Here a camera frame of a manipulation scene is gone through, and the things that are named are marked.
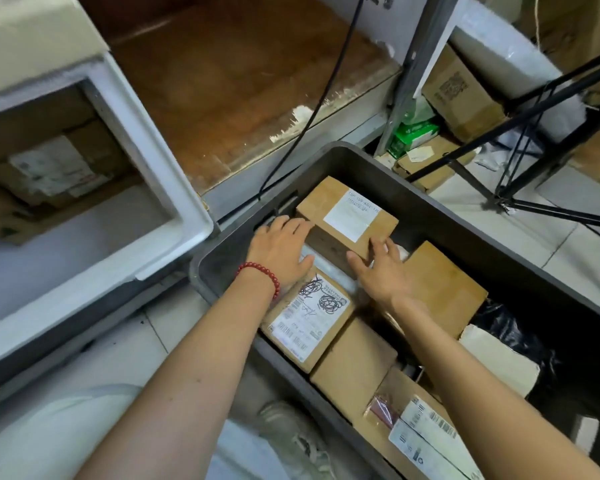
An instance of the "hand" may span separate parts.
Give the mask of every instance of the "hand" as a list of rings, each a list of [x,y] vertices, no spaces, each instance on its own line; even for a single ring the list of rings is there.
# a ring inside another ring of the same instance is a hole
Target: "hand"
[[[369,268],[352,251],[347,252],[349,265],[357,275],[360,284],[369,296],[378,302],[389,313],[393,313],[396,299],[411,297],[411,284],[404,272],[400,251],[395,243],[387,238],[386,242],[376,237],[371,238],[374,251],[374,266]]]
[[[300,251],[313,224],[304,219],[277,217],[271,227],[263,226],[251,240],[247,261],[269,268],[284,289],[298,282],[313,265],[314,256],[300,261]]]

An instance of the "forearm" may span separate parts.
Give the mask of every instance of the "forearm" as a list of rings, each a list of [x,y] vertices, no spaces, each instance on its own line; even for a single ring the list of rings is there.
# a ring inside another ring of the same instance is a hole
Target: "forearm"
[[[600,479],[600,468],[422,310],[395,316],[473,459],[489,480]]]
[[[273,293],[267,276],[243,270],[168,356],[77,478],[204,478]]]

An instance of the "finger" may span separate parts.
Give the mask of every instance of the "finger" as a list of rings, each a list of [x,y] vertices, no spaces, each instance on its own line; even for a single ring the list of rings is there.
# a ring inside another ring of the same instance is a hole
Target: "finger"
[[[296,217],[295,219],[291,219],[289,222],[287,222],[285,224],[285,227],[283,229],[284,233],[287,233],[287,234],[295,233],[296,229],[298,229],[298,227],[300,227],[300,224],[302,224],[303,222],[306,222],[306,221],[301,217]]]
[[[347,251],[347,261],[357,277],[360,277],[366,270],[368,270],[368,267],[365,266],[362,258],[353,251]]]
[[[302,239],[302,242],[304,242],[306,237],[309,235],[309,231],[313,229],[314,225],[315,224],[312,222],[304,221],[298,226],[298,229],[296,229],[294,235],[298,236],[298,239]]]
[[[311,269],[311,266],[313,266],[313,260],[315,259],[315,256],[312,254],[309,254],[309,256],[305,256],[305,258],[300,261],[300,271],[302,272],[302,276],[304,276],[305,274],[307,274],[309,272],[309,270]]]
[[[374,256],[376,258],[387,254],[387,250],[384,247],[384,241],[378,239],[377,237],[371,238],[371,246],[374,249]]]
[[[389,249],[389,256],[394,261],[400,261],[400,250],[398,246],[395,245],[395,242],[391,240],[390,237],[386,238],[386,247]]]
[[[271,224],[271,231],[273,232],[273,231],[282,229],[282,227],[284,227],[284,225],[287,223],[288,220],[289,220],[289,216],[276,217],[275,220]]]

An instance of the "red beaded bracelet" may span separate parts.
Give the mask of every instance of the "red beaded bracelet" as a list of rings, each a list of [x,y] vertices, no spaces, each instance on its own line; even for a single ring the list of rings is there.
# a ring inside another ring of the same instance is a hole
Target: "red beaded bracelet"
[[[263,265],[261,265],[261,264],[258,264],[258,263],[256,263],[256,262],[251,262],[251,261],[248,261],[248,262],[246,262],[246,263],[244,263],[244,264],[241,264],[241,265],[238,267],[238,271],[236,272],[236,274],[235,274],[235,275],[236,275],[236,276],[238,276],[238,274],[239,274],[239,273],[240,273],[240,272],[241,272],[241,271],[242,271],[244,268],[246,268],[246,267],[254,267],[254,268],[256,268],[258,271],[260,271],[261,273],[264,273],[264,274],[266,274],[268,277],[270,277],[270,278],[271,278],[271,281],[273,281],[273,284],[274,284],[274,286],[276,287],[276,293],[275,293],[275,295],[273,295],[273,298],[272,298],[272,300],[274,300],[275,298],[277,298],[277,297],[280,295],[280,282],[279,282],[279,281],[278,281],[278,279],[276,278],[276,275],[275,275],[275,274],[273,274],[273,272],[272,272],[272,271],[270,271],[268,268],[264,267],[264,266],[263,266]]]

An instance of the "shoe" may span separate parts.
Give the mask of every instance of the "shoe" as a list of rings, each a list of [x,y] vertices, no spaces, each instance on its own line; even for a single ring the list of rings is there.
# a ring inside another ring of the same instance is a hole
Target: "shoe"
[[[275,401],[258,413],[258,427],[291,480],[336,480],[324,439],[311,418]]]

